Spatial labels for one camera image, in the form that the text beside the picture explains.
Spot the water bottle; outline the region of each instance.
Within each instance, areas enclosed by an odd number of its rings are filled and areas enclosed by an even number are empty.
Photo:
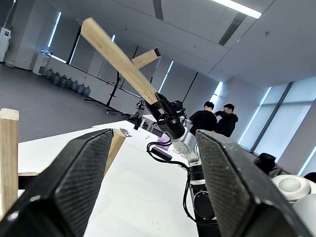
[[[67,88],[71,90],[73,83],[74,83],[73,80],[71,80],[71,78],[69,78],[68,83],[67,83]]]
[[[84,94],[84,90],[85,90],[85,87],[84,87],[84,83],[82,83],[79,88],[78,88],[78,94],[79,95],[83,95]]]
[[[51,79],[51,78],[53,77],[53,75],[54,75],[53,70],[52,70],[52,69],[49,69],[49,70],[46,71],[45,77],[46,77],[47,79]]]
[[[90,86],[86,87],[83,93],[83,96],[85,97],[89,97],[91,90],[90,90]]]
[[[47,45],[44,45],[40,52],[44,55],[48,55],[49,54],[49,47]]]
[[[67,84],[68,84],[68,79],[67,79],[66,75],[63,75],[63,76],[61,77],[59,86],[60,86],[61,88],[67,88]]]
[[[54,75],[54,78],[52,79],[52,83],[54,85],[59,85],[60,80],[61,80],[61,76],[60,76],[59,72],[56,72]]]
[[[76,80],[75,82],[73,82],[71,90],[77,92],[78,91],[78,87],[79,87],[79,84],[78,84],[78,81]]]

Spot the table surface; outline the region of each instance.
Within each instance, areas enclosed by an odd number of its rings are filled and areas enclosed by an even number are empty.
[[[143,115],[142,117],[146,118],[146,119],[148,119],[150,121],[157,122],[157,120],[154,118],[153,115]]]
[[[127,121],[19,144],[19,172],[42,172],[64,146],[83,134],[105,128],[125,128],[127,137],[107,172],[89,219],[85,237],[197,237],[196,224],[182,207],[187,179],[177,165],[159,163],[146,153],[157,136]],[[173,160],[185,159],[167,151]],[[191,198],[188,210],[193,213]]]

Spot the wooden post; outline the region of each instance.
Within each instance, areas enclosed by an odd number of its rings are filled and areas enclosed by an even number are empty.
[[[155,96],[157,91],[150,82],[92,18],[87,18],[82,23],[81,35],[122,74],[149,104],[158,101]]]
[[[126,136],[118,129],[113,129],[114,136],[112,138],[111,147],[108,154],[108,159],[105,164],[105,171],[104,175],[108,172],[114,158],[116,157],[117,153],[119,152],[120,147],[123,145]]]
[[[146,53],[143,53],[142,55],[137,56],[136,58],[133,58],[132,62],[136,68],[140,69],[160,57],[161,54],[158,51],[158,48],[154,48]]]
[[[0,159],[2,213],[5,214],[18,197],[19,112],[0,110]]]

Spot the purple object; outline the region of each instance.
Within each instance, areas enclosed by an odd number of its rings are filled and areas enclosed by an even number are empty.
[[[159,138],[158,138],[158,142],[167,142],[167,140],[166,140],[166,139],[163,139],[163,138],[161,138],[161,137],[159,137]],[[156,147],[159,147],[159,148],[161,148],[161,149],[163,149],[163,150],[165,150],[165,151],[168,151],[168,149],[169,149],[170,146],[165,147],[165,146],[156,145]]]

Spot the man in black jacket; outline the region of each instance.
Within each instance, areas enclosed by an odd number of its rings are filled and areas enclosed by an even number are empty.
[[[235,129],[235,124],[238,122],[238,117],[234,114],[234,106],[232,104],[224,105],[224,111],[217,111],[215,116],[222,118],[217,123],[216,132],[230,137]]]
[[[190,117],[191,124],[193,124],[190,132],[195,136],[197,129],[204,129],[207,131],[213,131],[216,129],[216,117],[212,113],[214,104],[206,101],[204,104],[204,110],[197,111]]]

